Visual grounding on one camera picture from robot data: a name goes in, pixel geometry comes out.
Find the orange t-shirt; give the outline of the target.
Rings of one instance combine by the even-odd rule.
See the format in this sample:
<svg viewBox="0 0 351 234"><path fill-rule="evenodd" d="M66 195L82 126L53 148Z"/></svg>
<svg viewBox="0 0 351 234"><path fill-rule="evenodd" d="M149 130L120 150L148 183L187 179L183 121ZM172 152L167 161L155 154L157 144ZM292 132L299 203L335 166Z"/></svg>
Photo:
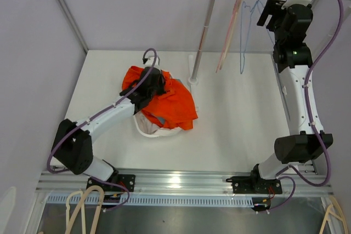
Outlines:
<svg viewBox="0 0 351 234"><path fill-rule="evenodd" d="M193 129L193 121L198 119L195 103L191 93L178 79L167 71L161 71L164 93L155 94L143 109L142 113L152 124L160 128L182 130Z"/></svg>

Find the grey-blue t-shirt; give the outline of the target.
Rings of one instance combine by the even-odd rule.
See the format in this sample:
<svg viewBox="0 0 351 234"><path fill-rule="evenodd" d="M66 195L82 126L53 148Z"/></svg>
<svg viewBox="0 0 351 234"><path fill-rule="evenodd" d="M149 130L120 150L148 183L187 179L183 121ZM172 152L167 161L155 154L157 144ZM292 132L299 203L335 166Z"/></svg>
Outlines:
<svg viewBox="0 0 351 234"><path fill-rule="evenodd" d="M169 78L166 80L166 94L158 95L155 100L155 109L152 115L157 119L156 123L164 128L173 129L179 126L178 115L181 115L181 93L184 85L179 79Z"/></svg>

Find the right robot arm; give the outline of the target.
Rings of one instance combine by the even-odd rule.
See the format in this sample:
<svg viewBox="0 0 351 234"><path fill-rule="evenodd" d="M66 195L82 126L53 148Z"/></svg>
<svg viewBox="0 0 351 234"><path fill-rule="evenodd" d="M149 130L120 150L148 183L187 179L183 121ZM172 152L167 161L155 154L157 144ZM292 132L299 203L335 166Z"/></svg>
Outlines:
<svg viewBox="0 0 351 234"><path fill-rule="evenodd" d="M289 135L277 138L274 153L248 176L226 179L234 194L281 194L279 175L317 159L333 143L318 119L309 73L313 59L304 39L312 20L310 4L267 0L263 8L257 24L274 33L273 60Z"/></svg>

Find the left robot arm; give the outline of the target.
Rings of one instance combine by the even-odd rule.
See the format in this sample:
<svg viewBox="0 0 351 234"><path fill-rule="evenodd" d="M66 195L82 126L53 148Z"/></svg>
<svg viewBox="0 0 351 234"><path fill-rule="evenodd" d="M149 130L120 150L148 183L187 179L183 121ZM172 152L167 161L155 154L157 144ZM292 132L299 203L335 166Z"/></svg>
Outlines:
<svg viewBox="0 0 351 234"><path fill-rule="evenodd" d="M99 179L99 185L107 191L117 187L115 168L93 153L93 143L110 128L134 116L147 107L156 95L165 93L165 78L160 69L146 67L138 80L120 92L116 102L91 117L60 122L54 139L47 168L51 159L57 159L65 169L75 175L85 174Z"/></svg>

